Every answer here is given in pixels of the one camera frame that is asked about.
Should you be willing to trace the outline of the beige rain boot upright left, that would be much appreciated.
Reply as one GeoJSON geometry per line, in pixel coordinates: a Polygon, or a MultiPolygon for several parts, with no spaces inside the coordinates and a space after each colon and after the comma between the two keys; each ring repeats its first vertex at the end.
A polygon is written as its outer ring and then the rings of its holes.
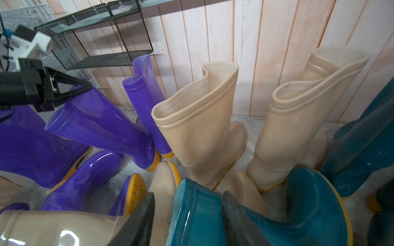
{"type": "Polygon", "coordinates": [[[215,190],[242,155],[247,132],[232,121],[239,66],[216,61],[202,65],[201,79],[158,103],[151,115],[190,179],[215,190]]]}

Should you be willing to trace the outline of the purple rain boot lying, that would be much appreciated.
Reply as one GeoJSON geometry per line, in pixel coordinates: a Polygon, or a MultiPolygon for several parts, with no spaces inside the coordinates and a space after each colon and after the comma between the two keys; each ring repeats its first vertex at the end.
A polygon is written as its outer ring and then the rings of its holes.
{"type": "MultiPolygon", "coordinates": [[[[67,180],[53,188],[40,211],[85,211],[88,197],[120,170],[124,155],[102,150],[88,158],[67,180]]],[[[143,177],[134,173],[126,179],[109,211],[109,216],[131,215],[147,193],[143,177]]]]}

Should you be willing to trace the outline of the black mesh wall basket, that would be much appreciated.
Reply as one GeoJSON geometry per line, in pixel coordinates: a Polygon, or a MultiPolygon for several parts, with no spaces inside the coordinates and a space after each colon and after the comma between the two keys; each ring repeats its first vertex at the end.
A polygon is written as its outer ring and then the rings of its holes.
{"type": "Polygon", "coordinates": [[[126,67],[153,47],[138,1],[112,1],[37,26],[67,70],[126,67]]]}

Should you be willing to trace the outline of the beige rain boot lying large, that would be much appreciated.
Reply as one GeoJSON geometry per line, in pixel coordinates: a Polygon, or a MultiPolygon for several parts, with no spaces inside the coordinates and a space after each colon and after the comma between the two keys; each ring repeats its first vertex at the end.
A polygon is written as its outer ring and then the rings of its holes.
{"type": "MultiPolygon", "coordinates": [[[[155,196],[149,246],[166,244],[174,194],[180,182],[179,172],[172,162],[158,164],[148,191],[155,196]]],[[[131,215],[8,210],[1,214],[1,245],[107,246],[131,215]]]]}

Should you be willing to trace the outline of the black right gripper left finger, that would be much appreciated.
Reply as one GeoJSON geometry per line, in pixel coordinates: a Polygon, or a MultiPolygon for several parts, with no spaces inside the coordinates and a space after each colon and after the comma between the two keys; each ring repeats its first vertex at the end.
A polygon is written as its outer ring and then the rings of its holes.
{"type": "Polygon", "coordinates": [[[153,193],[148,192],[137,209],[107,245],[148,246],[150,244],[154,216],[155,196],[153,193]]]}

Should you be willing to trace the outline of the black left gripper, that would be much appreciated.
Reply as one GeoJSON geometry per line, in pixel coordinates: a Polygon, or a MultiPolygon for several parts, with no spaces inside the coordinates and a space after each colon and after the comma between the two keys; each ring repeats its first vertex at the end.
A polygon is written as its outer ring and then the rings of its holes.
{"type": "Polygon", "coordinates": [[[54,110],[54,103],[66,103],[92,89],[92,84],[44,67],[37,59],[21,58],[21,70],[1,72],[1,110],[32,105],[38,112],[54,110]]]}

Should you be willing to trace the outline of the beige rain boot upright right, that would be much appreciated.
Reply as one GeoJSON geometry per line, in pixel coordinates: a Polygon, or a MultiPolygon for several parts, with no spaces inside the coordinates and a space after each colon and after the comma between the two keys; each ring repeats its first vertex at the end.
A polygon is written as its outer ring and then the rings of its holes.
{"type": "Polygon", "coordinates": [[[370,55],[349,46],[314,50],[300,77],[272,93],[247,176],[260,192],[280,185],[298,167],[318,169],[328,151],[320,128],[370,55]]]}

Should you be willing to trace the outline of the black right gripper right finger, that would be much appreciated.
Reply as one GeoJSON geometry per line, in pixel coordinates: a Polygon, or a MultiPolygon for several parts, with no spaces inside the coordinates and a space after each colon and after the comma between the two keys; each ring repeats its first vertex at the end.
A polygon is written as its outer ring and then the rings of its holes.
{"type": "Polygon", "coordinates": [[[228,246],[271,245],[260,225],[267,221],[266,217],[240,205],[229,191],[222,195],[221,201],[223,228],[228,246]]]}

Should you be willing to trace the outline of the purple rain boot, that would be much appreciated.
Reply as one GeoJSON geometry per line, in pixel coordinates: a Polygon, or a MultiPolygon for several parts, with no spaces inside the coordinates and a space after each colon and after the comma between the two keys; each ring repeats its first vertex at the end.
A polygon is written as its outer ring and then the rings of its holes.
{"type": "Polygon", "coordinates": [[[122,85],[138,114],[139,125],[150,133],[156,149],[165,159],[174,157],[174,153],[162,135],[154,119],[152,109],[155,105],[165,100],[165,96],[158,84],[148,54],[139,56],[132,61],[134,76],[122,81],[122,85]]]}
{"type": "MultiPolygon", "coordinates": [[[[88,197],[120,170],[124,155],[102,150],[88,158],[67,180],[53,188],[40,211],[85,211],[88,197]]],[[[126,179],[109,211],[109,216],[131,215],[147,193],[143,177],[134,173],[126,179]]]]}
{"type": "Polygon", "coordinates": [[[76,172],[92,147],[65,140],[45,130],[46,123],[30,106],[1,111],[1,171],[54,188],[76,172]]]}
{"type": "Polygon", "coordinates": [[[69,99],[45,130],[92,147],[126,154],[141,169],[153,171],[160,162],[150,133],[134,124],[96,88],[69,99]]]}

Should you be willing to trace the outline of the beige rain boot upright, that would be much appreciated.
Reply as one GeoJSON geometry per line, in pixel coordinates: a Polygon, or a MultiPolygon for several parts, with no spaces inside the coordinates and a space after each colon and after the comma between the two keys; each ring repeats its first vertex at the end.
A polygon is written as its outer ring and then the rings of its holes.
{"type": "Polygon", "coordinates": [[[328,151],[320,128],[370,55],[349,46],[314,50],[300,77],[272,93],[247,176],[260,192],[280,185],[298,167],[318,169],[328,151]]]}
{"type": "Polygon", "coordinates": [[[151,115],[190,179],[215,190],[242,155],[247,132],[232,121],[239,66],[216,61],[202,65],[201,79],[158,103],[151,115]]]}

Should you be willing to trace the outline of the teal rain boot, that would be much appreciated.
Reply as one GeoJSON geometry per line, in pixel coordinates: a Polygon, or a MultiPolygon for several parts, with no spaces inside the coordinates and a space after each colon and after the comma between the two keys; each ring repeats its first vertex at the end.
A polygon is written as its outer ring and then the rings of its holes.
{"type": "Polygon", "coordinates": [[[347,198],[373,172],[393,164],[394,81],[390,80],[357,120],[336,132],[320,173],[347,198]]]}
{"type": "MultiPolygon", "coordinates": [[[[296,168],[285,188],[267,197],[268,209],[245,208],[273,246],[351,246],[347,209],[333,185],[318,171],[296,168]]],[[[185,178],[176,190],[167,237],[169,246],[226,245],[222,196],[185,178]]]]}
{"type": "Polygon", "coordinates": [[[394,245],[394,180],[371,193],[368,207],[374,213],[367,229],[368,246],[394,245]]]}

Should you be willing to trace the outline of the purple rain boot back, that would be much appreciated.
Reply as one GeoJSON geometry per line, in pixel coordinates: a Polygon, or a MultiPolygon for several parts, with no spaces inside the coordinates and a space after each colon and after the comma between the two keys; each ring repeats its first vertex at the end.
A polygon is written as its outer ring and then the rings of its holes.
{"type": "Polygon", "coordinates": [[[150,133],[156,149],[165,159],[174,157],[174,153],[162,135],[154,119],[152,109],[155,105],[165,100],[165,96],[158,84],[148,54],[139,56],[132,61],[134,76],[122,81],[122,85],[138,114],[139,125],[150,133]]]}

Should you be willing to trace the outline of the beige rain boot lying small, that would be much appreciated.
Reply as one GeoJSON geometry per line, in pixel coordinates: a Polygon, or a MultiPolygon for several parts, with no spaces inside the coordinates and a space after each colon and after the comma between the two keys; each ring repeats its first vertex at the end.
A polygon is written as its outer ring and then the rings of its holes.
{"type": "Polygon", "coordinates": [[[268,217],[262,197],[252,180],[243,172],[228,171],[223,178],[222,194],[230,192],[236,201],[264,217],[268,217]]]}

